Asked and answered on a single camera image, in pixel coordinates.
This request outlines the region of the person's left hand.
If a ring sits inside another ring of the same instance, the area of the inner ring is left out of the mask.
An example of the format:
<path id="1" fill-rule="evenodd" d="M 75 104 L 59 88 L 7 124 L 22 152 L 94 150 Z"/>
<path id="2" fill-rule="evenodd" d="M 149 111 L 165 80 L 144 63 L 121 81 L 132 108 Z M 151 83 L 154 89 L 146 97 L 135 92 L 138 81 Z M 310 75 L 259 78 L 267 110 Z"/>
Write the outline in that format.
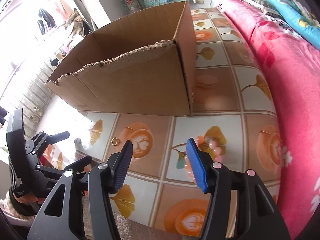
<path id="1" fill-rule="evenodd" d="M 28 194 L 25 194 L 20 197 L 16 197 L 15 194 L 13 193 L 13 189 L 10 188 L 10 199 L 12 204 L 22 204 L 22 205 L 31 205 L 31 203 L 37 203 L 37 204 L 42 204 L 46 199 L 45 198 L 37 198 L 34 196 L 31 192 Z"/>

